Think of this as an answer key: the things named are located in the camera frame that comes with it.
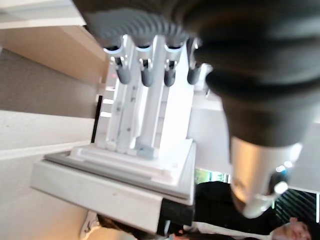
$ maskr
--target black rubber grip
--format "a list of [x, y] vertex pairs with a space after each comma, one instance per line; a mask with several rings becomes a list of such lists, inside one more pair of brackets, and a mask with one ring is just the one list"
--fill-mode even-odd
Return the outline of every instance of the black rubber grip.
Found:
[[120, 67], [119, 69], [116, 70], [116, 73], [118, 75], [119, 81], [122, 84], [128, 84], [131, 81], [131, 75], [129, 72], [128, 67]]
[[150, 87], [154, 82], [154, 77], [152, 72], [149, 69], [144, 69], [141, 71], [141, 81], [144, 86]]
[[171, 87], [176, 80], [176, 71], [175, 70], [168, 70], [164, 71], [164, 85], [167, 87]]
[[194, 85], [199, 81], [201, 67], [196, 67], [195, 69], [189, 68], [187, 81], [189, 84]]

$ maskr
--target gray wall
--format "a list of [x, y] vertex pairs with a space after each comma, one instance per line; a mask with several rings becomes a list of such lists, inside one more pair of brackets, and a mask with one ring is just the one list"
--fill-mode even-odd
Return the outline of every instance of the gray wall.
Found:
[[94, 118], [96, 92], [93, 85], [8, 50], [0, 53], [0, 110]]

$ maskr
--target black panel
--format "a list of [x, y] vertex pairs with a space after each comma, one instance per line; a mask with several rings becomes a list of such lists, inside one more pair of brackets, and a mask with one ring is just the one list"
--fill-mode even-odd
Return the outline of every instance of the black panel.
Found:
[[195, 206], [184, 205], [168, 199], [162, 199], [157, 234], [166, 236], [183, 225], [192, 225]]
[[275, 202], [277, 218], [288, 223], [291, 217], [316, 221], [317, 196], [315, 193], [289, 189]]

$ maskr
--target dark hair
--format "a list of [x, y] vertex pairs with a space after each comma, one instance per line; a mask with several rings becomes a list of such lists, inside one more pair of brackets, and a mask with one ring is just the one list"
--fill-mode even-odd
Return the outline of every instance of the dark hair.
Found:
[[108, 229], [116, 229], [119, 231], [126, 232], [128, 234], [133, 235], [137, 240], [163, 240], [165, 237], [156, 235], [156, 234], [150, 234], [148, 232], [136, 229], [132, 226], [128, 226], [126, 224], [123, 224], [121, 222], [112, 220], [109, 217], [97, 215], [99, 223], [102, 227], [108, 228]]
[[307, 225], [312, 240], [320, 239], [320, 224], [316, 221], [311, 221], [303, 217], [299, 217], [298, 220]]

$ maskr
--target white base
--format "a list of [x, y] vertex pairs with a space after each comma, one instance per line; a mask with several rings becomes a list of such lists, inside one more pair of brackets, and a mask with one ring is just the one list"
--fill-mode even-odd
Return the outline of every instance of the white base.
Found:
[[155, 159], [122, 154], [96, 147], [94, 144], [75, 147], [69, 158], [108, 167], [144, 177], [152, 182], [176, 186], [183, 172], [192, 139], [185, 139], [167, 155]]

